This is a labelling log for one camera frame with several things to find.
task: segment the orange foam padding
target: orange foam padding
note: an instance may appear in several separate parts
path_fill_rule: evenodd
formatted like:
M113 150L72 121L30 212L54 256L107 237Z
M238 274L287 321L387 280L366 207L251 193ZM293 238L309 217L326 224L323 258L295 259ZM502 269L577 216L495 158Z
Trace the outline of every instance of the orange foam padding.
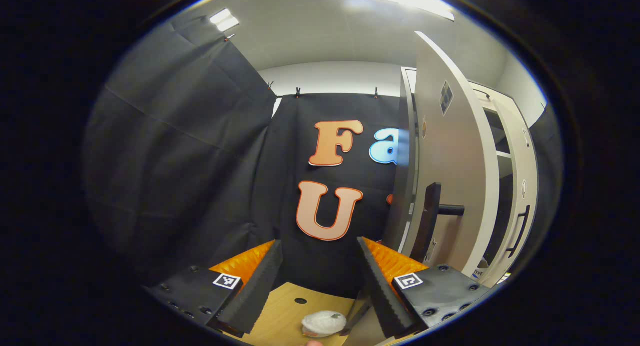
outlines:
M368 250L371 251L373 258L375 259L375 263L380 268L380 271L382 271L384 279L389 284L389 287L391 287L391 290L395 292L395 295L398 295L398 292L396 292L396 289L391 284L394 278L429 269L429 267L422 263L391 250L391 248L388 248L387 246L371 241L366 237L362 237L362 239L366 243Z
M240 291L242 291L251 276L254 275L254 271L256 271L260 262L262 262L265 255L267 255L269 249L274 245L274 242L275 239L244 251L226 261L218 263L209 270L242 278L242 287L240 288Z

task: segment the white wall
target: white wall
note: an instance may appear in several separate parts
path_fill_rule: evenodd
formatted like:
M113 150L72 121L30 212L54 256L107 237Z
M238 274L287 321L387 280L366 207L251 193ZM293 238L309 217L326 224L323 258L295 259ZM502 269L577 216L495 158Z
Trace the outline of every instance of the white wall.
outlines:
M388 63L329 61L298 63L258 71L278 96L301 94L369 94L400 97L400 66Z
M540 118L547 107L547 99L538 84L525 66L510 52L495 89L515 100L528 127Z

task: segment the orange letter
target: orange letter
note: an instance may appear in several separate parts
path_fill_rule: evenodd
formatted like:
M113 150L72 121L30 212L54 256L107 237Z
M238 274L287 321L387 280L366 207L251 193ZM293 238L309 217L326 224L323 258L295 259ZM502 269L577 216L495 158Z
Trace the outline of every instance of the orange letter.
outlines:
M352 223L352 214L356 202L362 200L362 192L354 188L340 187L335 195L340 199L338 214L331 227L323 227L316 221L320 198L329 190L327 186L318 182L304 180L297 185L300 188L300 201L297 204L295 221L297 227L308 236L322 241L336 241L342 239Z
M343 157L338 156L338 145L343 153L348 153L354 145L354 134L362 134L364 128L358 120L328 121L315 124L318 129L318 144L315 154L309 157L311 166L338 166L343 163ZM338 136L340 129L348 129Z

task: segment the blue letter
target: blue letter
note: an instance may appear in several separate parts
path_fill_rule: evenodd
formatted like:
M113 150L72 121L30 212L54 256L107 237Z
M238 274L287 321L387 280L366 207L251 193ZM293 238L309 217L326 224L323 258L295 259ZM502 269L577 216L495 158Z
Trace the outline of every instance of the blue letter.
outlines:
M397 156L398 156L398 134L400 132L397 128L385 128L376 132L373 137L375 137L378 142L371 145L371 148L368 150L368 155L371 157L371 160L378 162L380 164L398 164ZM391 141L383 141L391 136L393 139Z

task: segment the white ceiling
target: white ceiling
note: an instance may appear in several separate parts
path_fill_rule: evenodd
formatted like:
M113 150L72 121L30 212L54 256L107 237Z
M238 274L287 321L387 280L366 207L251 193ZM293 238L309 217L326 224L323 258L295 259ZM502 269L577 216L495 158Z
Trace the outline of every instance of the white ceiling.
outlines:
M505 70L507 50L457 10L455 22L382 0L204 0L181 16L229 9L240 25L233 44L256 70L323 61L416 66L422 31L471 80L490 87Z

